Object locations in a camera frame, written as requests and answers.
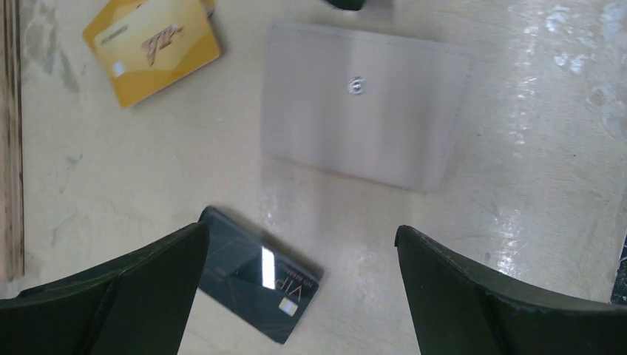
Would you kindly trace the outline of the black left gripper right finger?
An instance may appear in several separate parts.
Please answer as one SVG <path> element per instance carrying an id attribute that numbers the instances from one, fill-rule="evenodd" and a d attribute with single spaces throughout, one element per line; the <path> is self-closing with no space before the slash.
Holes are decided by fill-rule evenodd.
<path id="1" fill-rule="evenodd" d="M 395 237 L 422 354 L 624 354 L 626 307 L 502 274 L 411 226 Z"/>

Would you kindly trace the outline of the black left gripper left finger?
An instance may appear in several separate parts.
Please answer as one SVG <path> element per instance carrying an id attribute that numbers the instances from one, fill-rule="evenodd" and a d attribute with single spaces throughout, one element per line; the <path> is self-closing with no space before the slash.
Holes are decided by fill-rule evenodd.
<path id="1" fill-rule="evenodd" d="M 3 354 L 176 354 L 209 246 L 192 223 L 1 301 Z"/>

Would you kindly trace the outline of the tan leather card holder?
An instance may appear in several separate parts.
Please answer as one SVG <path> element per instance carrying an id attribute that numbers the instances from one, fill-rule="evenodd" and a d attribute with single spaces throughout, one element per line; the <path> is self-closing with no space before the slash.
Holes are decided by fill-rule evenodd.
<path id="1" fill-rule="evenodd" d="M 262 148 L 304 165 L 434 191 L 475 63 L 456 45 L 277 21 L 268 32 Z"/>

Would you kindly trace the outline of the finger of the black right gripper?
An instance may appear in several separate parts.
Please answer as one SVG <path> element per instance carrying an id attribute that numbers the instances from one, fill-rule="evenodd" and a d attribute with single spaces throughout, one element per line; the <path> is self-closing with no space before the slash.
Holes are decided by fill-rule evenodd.
<path id="1" fill-rule="evenodd" d="M 366 0 L 325 0 L 325 2 L 338 10 L 356 12 L 364 7 Z"/>

